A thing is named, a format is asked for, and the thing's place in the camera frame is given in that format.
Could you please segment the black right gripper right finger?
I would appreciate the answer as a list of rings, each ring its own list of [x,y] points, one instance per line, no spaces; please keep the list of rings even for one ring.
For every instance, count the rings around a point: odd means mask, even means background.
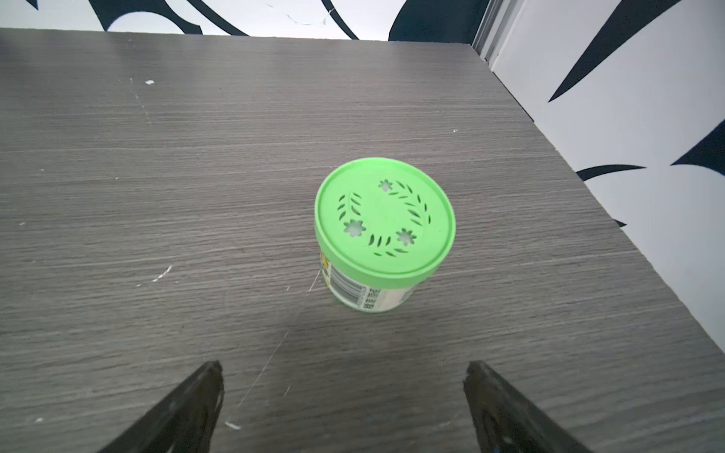
[[[481,452],[590,452],[483,361],[468,364],[464,393]]]

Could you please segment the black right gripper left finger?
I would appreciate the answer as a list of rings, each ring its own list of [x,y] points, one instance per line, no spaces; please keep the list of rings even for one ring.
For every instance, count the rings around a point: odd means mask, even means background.
[[[101,453],[206,453],[224,402],[223,367],[205,362]]]

